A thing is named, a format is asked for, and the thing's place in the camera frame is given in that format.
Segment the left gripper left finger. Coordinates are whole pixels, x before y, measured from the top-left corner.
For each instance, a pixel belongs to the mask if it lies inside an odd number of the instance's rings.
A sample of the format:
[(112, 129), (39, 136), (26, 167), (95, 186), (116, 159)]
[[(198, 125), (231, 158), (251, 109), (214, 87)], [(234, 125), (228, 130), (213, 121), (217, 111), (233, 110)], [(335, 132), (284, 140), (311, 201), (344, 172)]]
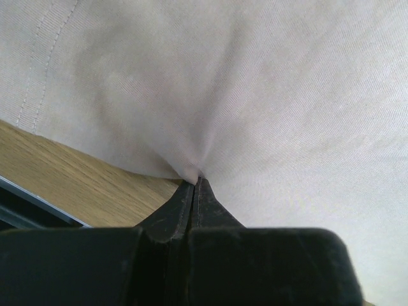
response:
[(140, 230), (128, 305), (190, 305), (188, 246), (194, 186), (182, 182), (171, 198), (136, 225)]

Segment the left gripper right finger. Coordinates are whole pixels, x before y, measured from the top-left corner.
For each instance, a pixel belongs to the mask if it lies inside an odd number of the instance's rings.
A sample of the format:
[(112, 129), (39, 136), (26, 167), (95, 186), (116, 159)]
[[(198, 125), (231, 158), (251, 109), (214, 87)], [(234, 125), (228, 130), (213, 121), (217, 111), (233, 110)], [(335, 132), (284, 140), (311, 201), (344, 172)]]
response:
[(209, 181), (194, 187), (188, 231), (188, 298), (191, 305), (233, 305), (238, 262), (232, 234), (244, 227), (217, 200)]

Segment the beige t-shirt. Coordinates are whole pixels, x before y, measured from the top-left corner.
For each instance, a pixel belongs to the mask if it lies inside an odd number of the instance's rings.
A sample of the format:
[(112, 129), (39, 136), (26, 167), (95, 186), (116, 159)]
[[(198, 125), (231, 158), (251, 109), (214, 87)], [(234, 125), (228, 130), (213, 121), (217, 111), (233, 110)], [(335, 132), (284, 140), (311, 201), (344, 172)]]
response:
[(328, 228), (407, 304), (406, 1), (2, 1), (1, 120)]

